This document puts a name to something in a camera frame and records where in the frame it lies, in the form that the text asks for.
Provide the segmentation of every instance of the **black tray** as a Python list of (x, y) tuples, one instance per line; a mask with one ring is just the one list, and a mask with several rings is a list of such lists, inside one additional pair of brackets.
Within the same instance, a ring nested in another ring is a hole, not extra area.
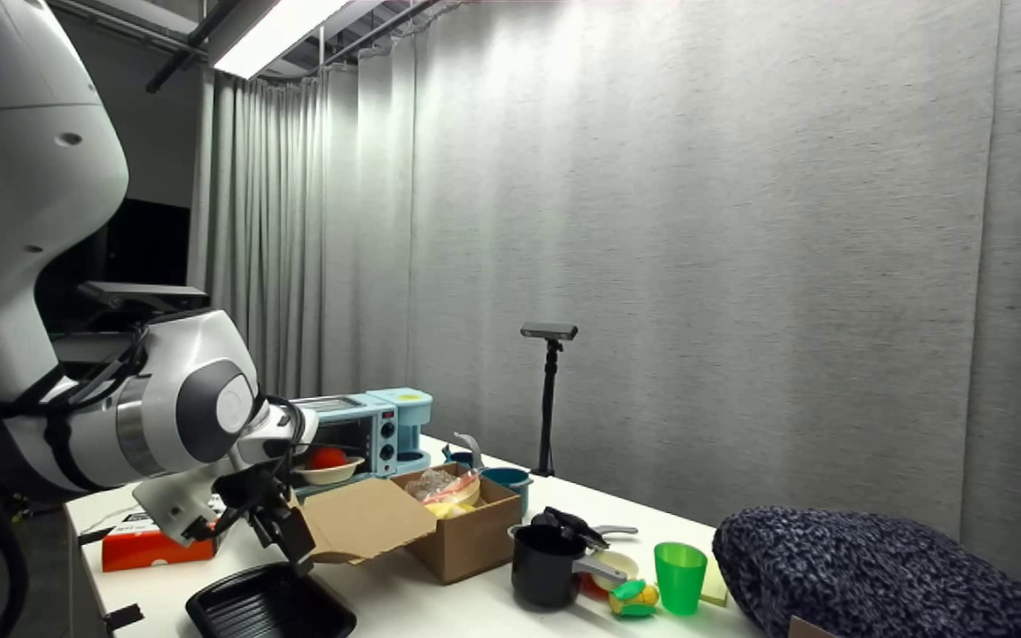
[(187, 618), (204, 638), (342, 638), (359, 618), (289, 564), (270, 564), (198, 590)]

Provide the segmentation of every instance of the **green plastic cup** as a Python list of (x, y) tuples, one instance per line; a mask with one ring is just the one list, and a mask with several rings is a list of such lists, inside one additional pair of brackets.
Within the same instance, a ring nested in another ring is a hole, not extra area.
[(664, 611), (673, 618), (693, 618), (705, 572), (710, 572), (710, 558), (702, 549), (689, 544), (658, 544), (655, 586), (658, 586)]

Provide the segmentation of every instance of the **black pot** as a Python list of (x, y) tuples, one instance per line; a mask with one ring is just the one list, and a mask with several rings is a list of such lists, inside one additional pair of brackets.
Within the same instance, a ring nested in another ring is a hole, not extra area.
[(520, 605), (563, 611), (576, 598), (576, 575), (620, 578), (620, 572), (583, 561), (583, 539), (549, 523), (512, 529), (510, 586)]

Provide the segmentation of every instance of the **open cardboard box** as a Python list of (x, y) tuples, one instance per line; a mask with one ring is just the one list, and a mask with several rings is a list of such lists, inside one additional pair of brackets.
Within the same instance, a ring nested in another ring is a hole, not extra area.
[(512, 544), (508, 529), (520, 518), (518, 492), (483, 477), (479, 502), (468, 513), (438, 518), (434, 533), (412, 544), (408, 552), (438, 580), (459, 580), (479, 572), (510, 564)]
[(296, 510), (288, 544), (312, 564), (364, 564), (434, 533), (434, 518), (387, 477), (306, 496)]

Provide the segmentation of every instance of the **dark blue pillow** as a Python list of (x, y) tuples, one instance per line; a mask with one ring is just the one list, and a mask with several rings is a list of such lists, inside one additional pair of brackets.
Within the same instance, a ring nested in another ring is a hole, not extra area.
[(806, 618), (834, 636), (1021, 636), (1021, 586), (953, 539), (852, 510), (744, 510), (715, 529), (737, 605), (788, 636)]

